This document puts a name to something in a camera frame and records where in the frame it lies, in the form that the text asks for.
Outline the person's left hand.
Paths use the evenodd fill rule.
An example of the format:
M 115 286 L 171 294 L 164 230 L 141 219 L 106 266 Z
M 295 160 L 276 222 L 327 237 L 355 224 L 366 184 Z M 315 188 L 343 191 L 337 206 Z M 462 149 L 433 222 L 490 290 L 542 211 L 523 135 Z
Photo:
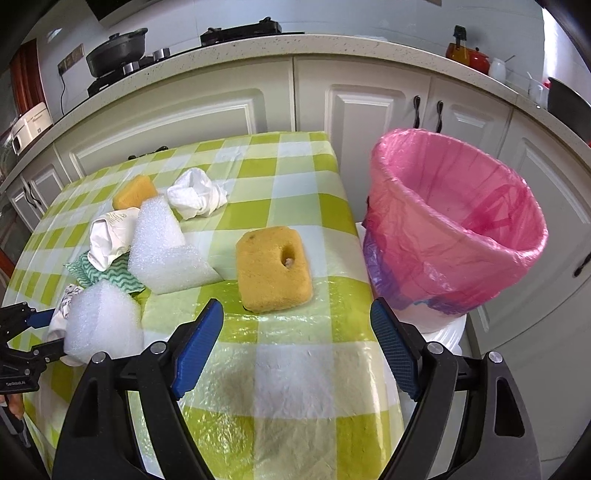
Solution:
M 24 403 L 23 403 L 23 396 L 21 394 L 11 394 L 11 395 L 1 395 L 0 396 L 0 404 L 2 406 L 6 405 L 11 413 L 22 420 L 24 417 Z

